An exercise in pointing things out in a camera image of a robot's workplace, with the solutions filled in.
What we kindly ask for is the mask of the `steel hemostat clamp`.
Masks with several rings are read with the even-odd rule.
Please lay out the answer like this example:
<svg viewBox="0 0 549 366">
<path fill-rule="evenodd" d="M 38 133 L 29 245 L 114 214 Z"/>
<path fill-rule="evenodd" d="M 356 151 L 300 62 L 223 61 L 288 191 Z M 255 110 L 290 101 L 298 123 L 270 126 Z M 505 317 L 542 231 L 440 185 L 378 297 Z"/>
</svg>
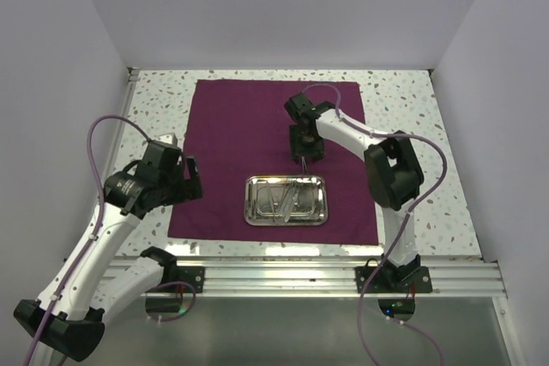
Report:
<svg viewBox="0 0 549 366">
<path fill-rule="evenodd" d="M 310 174 L 309 174 L 308 166 L 304 156 L 301 157 L 301 165 L 302 165 L 302 175 L 304 177 L 308 177 Z"/>
</svg>

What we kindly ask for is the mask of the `purple cloth wrap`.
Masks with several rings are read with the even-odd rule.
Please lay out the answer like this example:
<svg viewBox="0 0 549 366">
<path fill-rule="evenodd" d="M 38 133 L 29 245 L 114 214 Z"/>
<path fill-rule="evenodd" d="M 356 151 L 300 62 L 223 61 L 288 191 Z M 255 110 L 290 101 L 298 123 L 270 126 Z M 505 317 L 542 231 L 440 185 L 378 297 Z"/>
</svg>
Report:
<svg viewBox="0 0 549 366">
<path fill-rule="evenodd" d="M 169 237 L 273 243 L 376 245 L 375 204 L 363 160 L 332 141 L 307 164 L 326 183 L 328 219 L 313 226 L 253 226 L 244 220 L 245 182 L 259 175 L 297 175 L 284 104 L 299 81 L 200 80 L 190 107 L 184 155 L 197 162 L 202 198 L 174 206 Z"/>
</svg>

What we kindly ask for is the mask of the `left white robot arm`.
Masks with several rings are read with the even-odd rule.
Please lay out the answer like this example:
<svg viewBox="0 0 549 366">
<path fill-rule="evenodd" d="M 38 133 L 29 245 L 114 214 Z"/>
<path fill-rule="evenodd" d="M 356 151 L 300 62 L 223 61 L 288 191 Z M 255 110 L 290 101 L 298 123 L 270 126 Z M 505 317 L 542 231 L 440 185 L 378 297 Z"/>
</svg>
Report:
<svg viewBox="0 0 549 366">
<path fill-rule="evenodd" d="M 18 323 L 64 357 L 81 362 L 97 348 L 111 320 L 147 291 L 183 297 L 202 290 L 202 273 L 182 273 L 168 251 L 150 246 L 132 265 L 106 284 L 100 281 L 117 250 L 157 207 L 201 197 L 196 161 L 185 157 L 174 134 L 151 140 L 141 159 L 105 181 L 104 205 L 51 283 L 35 299 L 14 310 Z"/>
</svg>

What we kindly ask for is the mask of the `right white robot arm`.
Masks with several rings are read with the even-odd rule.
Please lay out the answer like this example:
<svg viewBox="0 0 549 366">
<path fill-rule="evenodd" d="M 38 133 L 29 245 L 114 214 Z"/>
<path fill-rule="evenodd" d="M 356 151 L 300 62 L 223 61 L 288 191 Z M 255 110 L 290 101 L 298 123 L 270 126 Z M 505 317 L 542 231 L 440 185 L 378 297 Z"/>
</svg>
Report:
<svg viewBox="0 0 549 366">
<path fill-rule="evenodd" d="M 326 140 L 364 161 L 369 194 L 383 209 L 387 242 L 374 280 L 392 291 L 403 290 L 420 268 L 411 206 L 424 182 L 410 139 L 401 131 L 386 134 L 368 129 L 335 104 L 315 105 L 304 93 L 291 97 L 284 107 L 294 121 L 289 128 L 293 161 L 322 159 Z"/>
</svg>

